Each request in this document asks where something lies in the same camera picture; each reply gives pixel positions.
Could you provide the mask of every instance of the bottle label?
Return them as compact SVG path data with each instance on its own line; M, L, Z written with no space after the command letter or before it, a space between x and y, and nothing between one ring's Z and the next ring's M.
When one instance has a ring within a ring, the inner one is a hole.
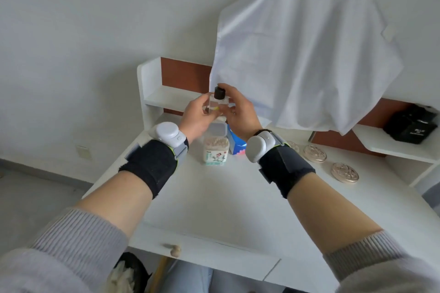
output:
M228 151L205 151L206 165L224 165Z

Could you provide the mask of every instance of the blue box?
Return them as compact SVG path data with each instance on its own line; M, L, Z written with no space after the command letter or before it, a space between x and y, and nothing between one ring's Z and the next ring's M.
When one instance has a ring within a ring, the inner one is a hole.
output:
M237 137L228 125L229 152L232 155L245 154L246 142Z

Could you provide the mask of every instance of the ribbed cuff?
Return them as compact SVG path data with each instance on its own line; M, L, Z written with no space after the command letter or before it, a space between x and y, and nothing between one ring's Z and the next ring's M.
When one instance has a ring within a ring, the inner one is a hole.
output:
M30 245L44 252L97 291L128 245L123 231L80 209L66 209Z
M326 254L324 259L336 279L342 281L360 269L407 256L405 250L387 232L381 231Z

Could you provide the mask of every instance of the person's left hand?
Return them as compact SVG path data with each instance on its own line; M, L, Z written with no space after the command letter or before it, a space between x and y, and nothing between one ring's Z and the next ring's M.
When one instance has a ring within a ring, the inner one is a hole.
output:
M202 94L195 100L190 101L185 109L179 130L187 137L188 143L192 143L194 139L199 138L208 129L209 124L221 114L219 110L213 110L209 114L203 111L202 107L211 94Z

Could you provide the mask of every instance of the sweater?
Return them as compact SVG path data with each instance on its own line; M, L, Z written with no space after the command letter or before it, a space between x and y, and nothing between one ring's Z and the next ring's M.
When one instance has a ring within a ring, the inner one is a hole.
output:
M66 209L28 248L0 259L0 292L96 292L128 245L110 222ZM324 259L340 282L338 292L439 292L438 274L409 256L385 231Z

